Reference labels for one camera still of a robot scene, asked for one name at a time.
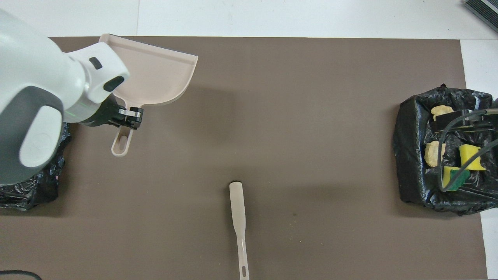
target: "brown tabletop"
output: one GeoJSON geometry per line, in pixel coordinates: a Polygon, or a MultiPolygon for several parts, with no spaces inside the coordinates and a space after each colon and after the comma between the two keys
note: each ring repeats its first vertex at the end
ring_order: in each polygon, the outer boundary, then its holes
{"type": "MultiPolygon", "coordinates": [[[[486,278],[479,215],[401,202],[391,148],[400,102],[465,88],[459,41],[134,39],[197,54],[189,88],[145,107],[124,158],[115,128],[74,125],[60,197],[0,210],[0,269],[238,279],[228,185],[240,180],[252,279],[486,278]]],[[[72,51],[97,38],[54,40],[72,51]]]]}

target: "beige dustpan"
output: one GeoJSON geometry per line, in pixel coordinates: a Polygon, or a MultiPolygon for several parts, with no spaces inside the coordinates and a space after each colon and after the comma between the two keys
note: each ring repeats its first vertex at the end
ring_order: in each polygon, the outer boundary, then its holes
{"type": "MultiPolygon", "coordinates": [[[[110,34],[102,35],[99,42],[109,45],[128,68],[130,78],[113,91],[127,109],[177,100],[187,89],[197,64],[196,55],[110,34]]],[[[132,134],[132,129],[120,127],[111,148],[115,156],[126,155],[132,134]]]]}

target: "black trash bag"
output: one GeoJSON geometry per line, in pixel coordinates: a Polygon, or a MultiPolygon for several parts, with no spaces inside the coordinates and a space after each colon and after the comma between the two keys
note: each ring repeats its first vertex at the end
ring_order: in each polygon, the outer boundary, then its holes
{"type": "Polygon", "coordinates": [[[15,208],[26,211],[40,203],[47,203],[57,198],[58,176],[64,166],[62,152],[71,141],[68,128],[69,124],[64,123],[54,157],[38,174],[24,182],[0,186],[0,208],[15,208]]]}
{"type": "MultiPolygon", "coordinates": [[[[439,140],[432,133],[431,108],[446,105],[457,110],[497,108],[490,94],[466,89],[447,88],[441,85],[428,92],[415,95],[399,106],[394,128],[393,148],[400,198],[432,208],[438,212],[451,211],[458,215],[474,214],[495,208],[498,204],[497,149],[481,156],[486,171],[470,171],[471,177],[457,191],[442,192],[438,188],[438,168],[430,167],[423,159],[425,145],[439,140]]],[[[461,166],[459,146],[472,144],[484,147],[497,138],[495,131],[449,132],[442,164],[461,166]]]]}

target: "white tile floor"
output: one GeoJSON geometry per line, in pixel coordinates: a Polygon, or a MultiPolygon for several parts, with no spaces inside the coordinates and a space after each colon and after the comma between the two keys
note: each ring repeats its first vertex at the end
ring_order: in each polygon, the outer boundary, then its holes
{"type": "MultiPolygon", "coordinates": [[[[467,87],[498,97],[498,34],[461,0],[1,0],[46,36],[291,36],[461,39],[467,87]]],[[[498,209],[481,214],[498,278],[498,209]]]]}

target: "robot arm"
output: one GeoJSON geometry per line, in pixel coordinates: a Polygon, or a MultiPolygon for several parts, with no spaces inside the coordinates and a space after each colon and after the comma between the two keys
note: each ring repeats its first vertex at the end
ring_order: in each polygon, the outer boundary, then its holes
{"type": "Polygon", "coordinates": [[[54,155],[62,122],[136,129],[141,112],[112,91],[129,77],[105,43],[64,53],[0,9],[0,184],[38,173],[54,155]]]}

